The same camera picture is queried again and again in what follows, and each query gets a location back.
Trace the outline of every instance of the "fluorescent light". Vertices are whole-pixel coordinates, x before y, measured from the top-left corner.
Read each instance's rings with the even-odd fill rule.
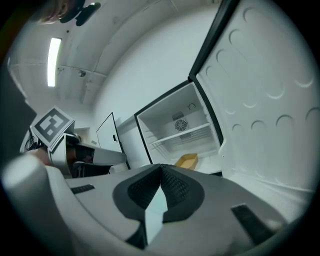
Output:
[[[55,87],[56,85],[56,66],[59,47],[61,44],[60,38],[52,38],[50,42],[48,54],[48,86]]]

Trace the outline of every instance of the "small yellow box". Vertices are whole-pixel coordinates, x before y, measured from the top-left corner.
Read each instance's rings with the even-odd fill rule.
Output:
[[[175,166],[194,170],[198,163],[197,154],[185,154],[175,163]]]

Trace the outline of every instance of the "white door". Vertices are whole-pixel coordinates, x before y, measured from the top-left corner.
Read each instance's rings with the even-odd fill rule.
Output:
[[[96,131],[96,135],[98,137],[100,148],[123,152],[120,146],[113,112],[106,118],[106,120]]]

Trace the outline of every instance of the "ceiling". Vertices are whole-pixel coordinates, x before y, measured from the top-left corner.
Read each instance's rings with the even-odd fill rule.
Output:
[[[89,5],[93,0],[86,0]],[[27,23],[10,56],[11,73],[27,97],[92,105],[108,74],[124,53],[161,22],[212,0],[99,0],[101,8],[83,26]],[[62,39],[56,87],[47,86],[52,37]],[[79,71],[85,71],[84,77]]]

